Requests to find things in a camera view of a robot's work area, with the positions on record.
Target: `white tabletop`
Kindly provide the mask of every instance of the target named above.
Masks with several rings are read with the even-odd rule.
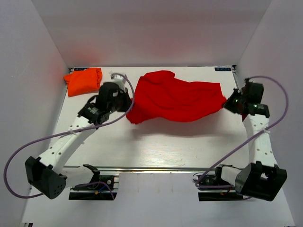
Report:
[[[236,86],[231,72],[214,68],[102,68],[126,73],[135,86],[140,76],[156,70],[171,70],[186,81],[220,82],[226,97]],[[66,130],[92,94],[67,97],[55,132]],[[99,129],[70,158],[67,165],[128,167],[207,167],[247,138],[241,117],[226,110],[192,123],[154,119],[131,125],[126,118]],[[224,163],[244,167],[248,148]],[[23,222],[36,227],[284,227],[294,224],[281,190],[273,202],[199,202],[191,174],[122,173],[114,201],[69,201],[69,189],[59,198],[45,196],[28,200]]]
[[[101,82],[110,81],[110,72],[120,72],[125,73],[135,87],[140,76],[157,70],[170,70],[176,74],[176,78],[185,81],[219,82],[226,98],[236,87],[231,71],[215,71],[214,67],[102,68]],[[69,128],[77,112],[92,95],[68,97],[66,94],[56,133]],[[110,120],[120,114],[113,113]],[[132,125],[123,118],[90,136],[66,165],[209,167],[246,139],[241,117],[225,109],[189,123],[158,118]],[[245,167],[248,163],[248,147],[242,148],[224,163]]]

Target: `white wall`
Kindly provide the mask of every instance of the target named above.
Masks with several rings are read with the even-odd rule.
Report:
[[[32,0],[68,67],[237,64],[271,0]]]
[[[273,128],[273,151],[279,165],[287,169],[283,187],[296,226],[303,227],[303,1],[273,0],[238,64],[241,78],[266,75],[287,89],[290,106],[286,119]],[[282,93],[265,83],[264,103],[273,119],[284,108]]]
[[[0,165],[20,146],[52,133],[64,91],[66,65],[30,0],[2,0],[0,7]],[[24,150],[9,168],[9,183],[27,195],[24,162],[45,144]],[[19,226],[26,200],[0,180],[0,226]]]

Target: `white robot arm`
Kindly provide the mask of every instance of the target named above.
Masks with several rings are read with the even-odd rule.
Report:
[[[85,139],[96,131],[81,131],[81,128],[101,125],[112,112],[126,112],[130,107],[132,101],[125,88],[125,79],[120,74],[112,74],[111,79],[111,82],[100,87],[98,96],[90,98],[79,111],[69,128],[70,135],[60,137],[38,158],[27,159],[28,182],[48,198],[56,198],[66,187],[99,181],[99,171],[93,166],[85,164],[77,168],[64,168],[64,165]]]
[[[97,126],[109,119],[113,111],[126,112],[131,105],[125,79],[112,74],[112,82],[104,83],[98,96],[93,96],[79,111],[70,126],[71,134],[60,137],[57,142],[38,158],[26,161],[28,182],[50,199],[56,198],[64,188],[99,181],[99,171],[90,165],[64,168],[65,163],[96,129],[81,131],[81,128]],[[269,123],[269,110],[260,104],[263,85],[246,80],[245,87],[234,93],[224,108],[242,115],[250,138]],[[272,152],[268,133],[263,133],[249,143],[249,165],[244,169],[220,165],[214,180],[208,186],[229,184],[240,195],[272,201],[287,178],[286,171],[278,168]]]
[[[241,114],[248,138],[260,134],[248,143],[249,164],[244,169],[229,165],[219,165],[213,179],[208,183],[196,182],[203,186],[230,185],[239,195],[272,201],[286,181],[286,170],[278,167],[270,144],[269,109],[261,104],[263,85],[245,80],[245,87],[235,89],[223,105],[235,114]]]

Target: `purple cable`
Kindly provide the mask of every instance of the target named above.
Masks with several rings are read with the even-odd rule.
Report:
[[[263,134],[265,131],[271,129],[272,127],[276,126],[277,124],[279,124],[284,117],[286,116],[286,113],[288,111],[288,105],[289,105],[289,100],[288,100],[288,94],[286,92],[286,90],[284,89],[284,87],[275,79],[271,78],[271,77],[267,77],[267,76],[254,76],[251,77],[250,79],[254,79],[254,78],[263,78],[263,79],[269,79],[272,82],[274,82],[275,84],[277,84],[283,91],[284,95],[285,95],[285,110],[282,114],[282,116],[273,124],[269,125],[268,127],[266,127],[264,130],[259,131],[258,133],[256,133],[255,135],[253,135],[252,137],[248,138],[244,143],[240,144],[239,146],[237,146],[234,150],[232,150],[231,152],[229,152],[227,155],[225,155],[223,158],[221,158],[219,161],[217,161],[215,164],[213,164],[211,167],[209,167],[208,170],[206,170],[201,176],[199,176],[199,178],[197,179],[195,185],[197,188],[229,188],[230,185],[217,185],[217,186],[204,186],[204,185],[199,185],[200,181],[206,176],[206,174],[209,173],[209,171],[211,171],[212,168],[215,168],[217,165],[219,165],[221,162],[223,162],[225,159],[227,159],[229,156],[231,156],[233,153],[235,153],[237,150],[239,150],[240,148],[244,147],[246,144],[248,144],[249,142],[251,142],[253,139],[255,139],[256,137],[260,136],[261,134]]]
[[[114,194],[113,194],[112,190],[110,189],[110,187],[108,186],[108,184],[106,184],[102,181],[96,181],[96,182],[93,182],[93,183],[78,184],[78,185],[76,185],[76,187],[86,187],[86,186],[97,184],[97,183],[103,184],[105,187],[107,187],[107,189],[109,190],[109,193],[111,194],[113,200],[115,200]]]
[[[14,156],[16,156],[16,154],[18,154],[21,150],[23,150],[24,148],[32,145],[32,144],[35,144],[35,143],[38,143],[38,142],[41,142],[43,140],[48,140],[48,139],[51,139],[51,138],[55,138],[55,137],[59,137],[59,136],[65,136],[65,135],[69,135],[71,134],[72,132],[73,133],[77,133],[77,132],[81,132],[81,131],[86,131],[86,130],[91,130],[91,129],[97,129],[97,128],[100,128],[100,127],[104,127],[104,126],[107,126],[107,125],[110,125],[110,124],[113,124],[113,123],[116,123],[117,121],[119,121],[120,119],[122,119],[123,117],[125,117],[127,115],[127,113],[132,109],[133,105],[134,105],[134,88],[131,84],[131,82],[129,81],[129,79],[123,75],[123,74],[120,74],[120,73],[116,73],[118,74],[119,76],[123,77],[127,83],[129,84],[129,87],[131,88],[131,91],[132,91],[132,94],[133,94],[133,99],[132,99],[132,103],[130,105],[130,107],[128,108],[128,110],[122,114],[120,117],[118,117],[117,119],[111,121],[111,122],[108,122],[108,123],[105,123],[105,124],[102,124],[102,125],[95,125],[95,126],[91,126],[91,127],[86,127],[86,128],[80,128],[80,129],[76,129],[74,131],[66,131],[66,132],[61,132],[61,133],[58,133],[58,134],[55,134],[55,135],[51,135],[51,136],[46,136],[44,138],[40,138],[40,139],[37,139],[37,140],[34,140],[32,142],[29,142],[23,146],[21,146],[18,150],[16,150],[8,159],[7,163],[5,164],[5,167],[4,167],[4,172],[3,172],[3,179],[4,179],[4,184],[6,186],[6,188],[8,189],[8,191],[13,194],[14,196],[18,197],[18,198],[21,198],[21,199],[31,199],[31,198],[35,198],[35,197],[38,197],[40,195],[43,195],[42,193],[41,194],[37,194],[37,195],[30,195],[30,196],[24,196],[24,195],[19,195],[17,193],[15,193],[12,188],[10,187],[9,183],[8,183],[8,178],[7,178],[7,172],[8,172],[8,168],[9,168],[9,164],[10,162],[12,161],[12,159],[14,158]]]

